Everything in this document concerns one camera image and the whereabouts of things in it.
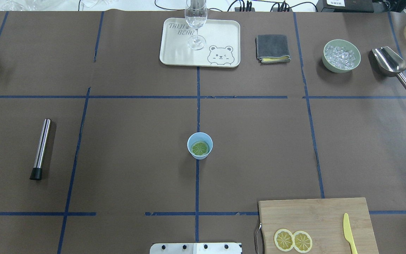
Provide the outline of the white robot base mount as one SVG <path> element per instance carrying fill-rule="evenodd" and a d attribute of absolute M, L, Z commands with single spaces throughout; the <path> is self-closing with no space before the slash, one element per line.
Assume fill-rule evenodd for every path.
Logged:
<path fill-rule="evenodd" d="M 242 254 L 242 244 L 235 242 L 156 243 L 150 254 Z"/>

